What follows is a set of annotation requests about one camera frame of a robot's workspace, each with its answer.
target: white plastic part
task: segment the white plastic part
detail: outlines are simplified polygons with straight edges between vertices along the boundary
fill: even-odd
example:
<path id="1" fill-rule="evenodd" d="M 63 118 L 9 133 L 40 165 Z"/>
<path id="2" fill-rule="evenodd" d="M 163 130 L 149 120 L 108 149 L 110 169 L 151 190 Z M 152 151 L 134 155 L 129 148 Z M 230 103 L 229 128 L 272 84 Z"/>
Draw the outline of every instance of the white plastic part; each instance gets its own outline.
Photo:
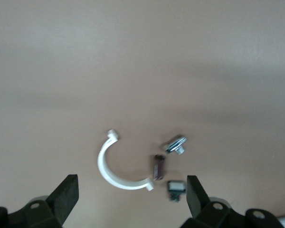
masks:
<path id="1" fill-rule="evenodd" d="M 109 130 L 108 137 L 109 139 L 105 141 L 98 155 L 98 169 L 103 178 L 113 186 L 120 189 L 136 190 L 146 188 L 148 191 L 151 191 L 154 188 L 154 185 L 150 178 L 140 181 L 129 181 L 121 179 L 112 173 L 106 164 L 105 152 L 112 144 L 118 141 L 118 134 L 114 130 Z"/>
<path id="2" fill-rule="evenodd" d="M 185 182 L 173 182 L 169 183 L 169 190 L 184 191 L 186 189 Z"/>

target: hole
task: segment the hole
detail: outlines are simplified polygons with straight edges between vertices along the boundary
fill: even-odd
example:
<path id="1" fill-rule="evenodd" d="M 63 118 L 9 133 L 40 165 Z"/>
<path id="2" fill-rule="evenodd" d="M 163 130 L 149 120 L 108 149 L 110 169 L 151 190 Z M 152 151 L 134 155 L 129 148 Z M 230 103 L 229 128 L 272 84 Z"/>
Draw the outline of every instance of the hole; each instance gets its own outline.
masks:
<path id="1" fill-rule="evenodd" d="M 35 208 L 37 208 L 37 207 L 39 207 L 39 206 L 40 206 L 39 203 L 34 203 L 34 204 L 32 204 L 32 205 L 30 206 L 30 208 L 31 208 L 31 209 L 35 209 Z"/>
<path id="2" fill-rule="evenodd" d="M 261 211 L 258 211 L 258 210 L 255 210 L 255 211 L 253 212 L 253 215 L 254 215 L 255 217 L 257 217 L 258 219 L 264 219 L 264 218 L 265 218 L 265 215 L 264 215 Z"/>
<path id="3" fill-rule="evenodd" d="M 223 210 L 223 206 L 222 206 L 220 203 L 215 203 L 215 204 L 213 204 L 213 207 L 214 207 L 216 210 Z"/>

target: c-shaped bracket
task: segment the c-shaped bracket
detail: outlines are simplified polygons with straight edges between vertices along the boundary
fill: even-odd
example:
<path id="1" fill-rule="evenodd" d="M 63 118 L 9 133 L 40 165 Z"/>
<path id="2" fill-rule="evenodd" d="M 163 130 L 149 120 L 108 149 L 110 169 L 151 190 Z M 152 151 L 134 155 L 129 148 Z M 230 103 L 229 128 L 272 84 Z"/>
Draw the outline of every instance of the c-shaped bracket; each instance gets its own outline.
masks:
<path id="1" fill-rule="evenodd" d="M 98 155 L 98 169 L 103 178 L 120 189 L 136 190 L 146 188 L 148 191 L 151 191 L 154 188 L 154 185 L 150 178 L 141 181 L 129 181 L 121 179 L 112 173 L 106 164 L 105 152 L 112 144 L 118 141 L 118 134 L 114 130 L 109 130 L 108 137 L 109 139 L 105 141 Z"/>

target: small metal fastener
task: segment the small metal fastener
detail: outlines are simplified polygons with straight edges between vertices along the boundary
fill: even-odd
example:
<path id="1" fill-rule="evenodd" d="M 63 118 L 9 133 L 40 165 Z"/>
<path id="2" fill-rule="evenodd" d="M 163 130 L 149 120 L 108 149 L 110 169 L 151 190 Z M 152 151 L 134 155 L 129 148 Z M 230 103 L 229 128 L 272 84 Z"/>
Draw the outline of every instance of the small metal fastener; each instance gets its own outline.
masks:
<path id="1" fill-rule="evenodd" d="M 216 209 L 216 210 L 223 210 L 224 207 L 220 204 L 220 203 L 214 203 L 213 204 L 213 207 Z"/>
<path id="2" fill-rule="evenodd" d="M 182 154 L 185 152 L 185 149 L 182 147 L 182 145 L 186 141 L 187 138 L 185 136 L 177 135 L 163 146 L 163 150 L 167 153 L 175 151 L 177 154 Z"/>
<path id="3" fill-rule="evenodd" d="M 181 195 L 186 193 L 186 183 L 181 180 L 170 180 L 167 182 L 169 198 L 171 201 L 179 202 Z"/>
<path id="4" fill-rule="evenodd" d="M 162 180 L 164 176 L 165 156 L 157 154 L 154 156 L 154 180 Z"/>
<path id="5" fill-rule="evenodd" d="M 255 210 L 253 212 L 253 215 L 258 219 L 264 219 L 265 218 L 265 215 L 261 211 L 258 211 L 258 210 Z"/>

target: beige surface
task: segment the beige surface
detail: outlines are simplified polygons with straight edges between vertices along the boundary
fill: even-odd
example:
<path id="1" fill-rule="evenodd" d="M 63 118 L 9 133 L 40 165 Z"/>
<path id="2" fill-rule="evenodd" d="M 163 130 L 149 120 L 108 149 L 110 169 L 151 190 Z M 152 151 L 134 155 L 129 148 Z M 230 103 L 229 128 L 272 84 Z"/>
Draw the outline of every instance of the beige surface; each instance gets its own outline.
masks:
<path id="1" fill-rule="evenodd" d="M 0 205 L 15 211 L 70 173 L 66 228 L 179 227 L 165 182 L 125 191 L 176 135 L 165 180 L 197 175 L 238 212 L 285 214 L 285 1 L 0 1 Z"/>

